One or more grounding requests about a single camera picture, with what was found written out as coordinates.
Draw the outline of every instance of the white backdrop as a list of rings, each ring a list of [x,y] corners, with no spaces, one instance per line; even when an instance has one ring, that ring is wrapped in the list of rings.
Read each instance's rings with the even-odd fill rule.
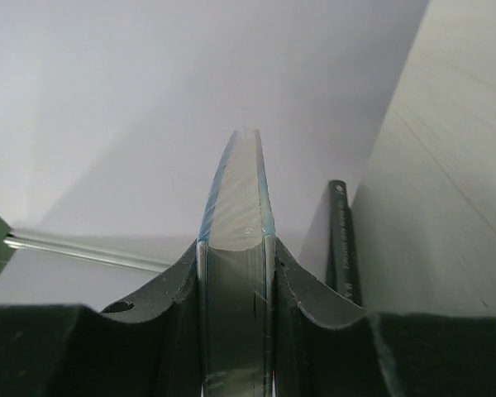
[[[425,0],[0,2],[0,215],[176,260],[236,128],[259,128],[298,256],[354,195]]]

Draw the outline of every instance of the metal rod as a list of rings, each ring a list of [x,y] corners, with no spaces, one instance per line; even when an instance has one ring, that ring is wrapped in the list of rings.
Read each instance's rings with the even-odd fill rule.
[[[102,262],[107,265],[148,270],[155,273],[161,273],[170,267],[170,264],[160,262],[154,258],[135,256],[126,252],[88,246],[85,244],[59,240],[55,237],[40,236],[24,232],[12,231],[4,239],[4,242],[14,249],[52,252],[88,261]]]

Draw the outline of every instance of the book spine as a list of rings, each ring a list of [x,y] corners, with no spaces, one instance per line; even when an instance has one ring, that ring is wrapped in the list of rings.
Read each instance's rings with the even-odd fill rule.
[[[327,264],[327,285],[351,302],[362,305],[355,234],[345,182],[329,182],[329,200],[331,254]]]

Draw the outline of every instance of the book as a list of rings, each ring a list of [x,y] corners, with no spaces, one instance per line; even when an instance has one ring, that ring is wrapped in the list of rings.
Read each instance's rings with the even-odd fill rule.
[[[271,396],[274,239],[259,132],[236,132],[197,243],[204,395]]]
[[[326,284],[351,302],[362,305],[355,229],[344,181],[329,182],[329,205],[330,242]]]

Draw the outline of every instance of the black book spine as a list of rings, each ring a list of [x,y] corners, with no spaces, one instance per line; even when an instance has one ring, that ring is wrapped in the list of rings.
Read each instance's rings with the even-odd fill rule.
[[[329,200],[331,240],[327,285],[351,302],[362,305],[355,233],[345,182],[341,180],[329,182]]]

